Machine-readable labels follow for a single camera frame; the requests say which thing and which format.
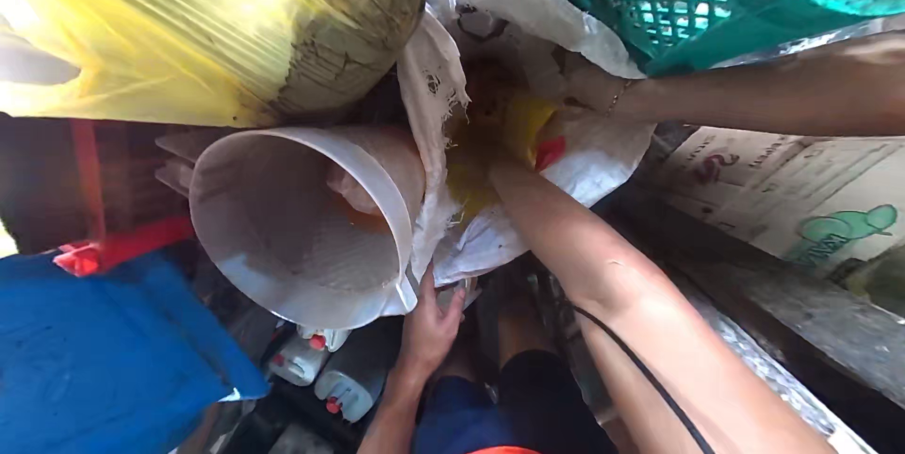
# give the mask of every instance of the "bracelet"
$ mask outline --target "bracelet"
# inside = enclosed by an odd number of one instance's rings
[[[619,92],[616,95],[613,95],[613,101],[610,102],[610,107],[606,108],[606,113],[604,114],[604,118],[609,118],[613,115],[613,112],[617,108],[617,102],[619,98],[623,96],[625,91],[635,83],[635,79],[626,79],[625,83],[623,83],[623,87],[619,89]]]

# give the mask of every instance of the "black cord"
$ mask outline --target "black cord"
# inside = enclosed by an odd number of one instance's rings
[[[622,348],[623,352],[625,352],[628,358],[632,359],[634,365],[638,366],[638,369],[641,370],[641,373],[644,375],[644,377],[646,377],[647,380],[650,381],[650,384],[653,385],[653,388],[660,392],[663,401],[665,401],[666,404],[670,405],[673,413],[675,413],[676,417],[678,417],[679,420],[682,421],[685,429],[687,429],[691,437],[694,438],[694,441],[698,444],[701,452],[703,452],[704,454],[715,454],[713,448],[710,447],[710,444],[707,443],[707,440],[704,439],[704,436],[700,434],[700,431],[698,431],[698,428],[694,425],[694,422],[692,422],[691,419],[689,419],[688,415],[685,414],[685,411],[682,409],[682,407],[679,406],[679,403],[675,402],[673,396],[671,396],[670,393],[666,391],[665,388],[663,388],[662,383],[657,379],[656,376],[653,375],[652,372],[650,372],[649,369],[647,369],[647,366],[644,365],[643,362],[641,362],[641,359],[638,358],[638,355],[634,354],[632,349],[629,348],[627,344],[625,344],[622,338],[620,338],[616,332],[610,330],[610,327],[606,326],[604,322],[598,320],[593,314],[585,311],[577,305],[572,305],[572,308],[588,320],[594,322],[594,324],[600,327],[604,332],[606,332],[606,334],[609,335],[613,339],[613,341],[617,342],[619,347]]]

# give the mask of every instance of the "orange clothing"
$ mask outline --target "orange clothing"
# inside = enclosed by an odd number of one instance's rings
[[[540,454],[534,450],[520,447],[492,447],[482,448],[471,454]]]

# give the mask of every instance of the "green printed logo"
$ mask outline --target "green printed logo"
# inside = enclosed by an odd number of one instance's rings
[[[871,235],[885,235],[896,223],[898,212],[893,205],[880,205],[866,212],[841,210],[824,217],[810,217],[798,226],[802,238],[786,254],[786,260],[815,267],[853,240]]]

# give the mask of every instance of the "blue shorts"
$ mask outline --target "blue shorts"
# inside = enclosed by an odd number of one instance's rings
[[[581,399],[572,372],[539,350],[512,357],[500,371],[494,405],[482,385],[445,376],[424,404],[414,454],[467,454],[521,447],[541,454],[616,454],[617,448]]]

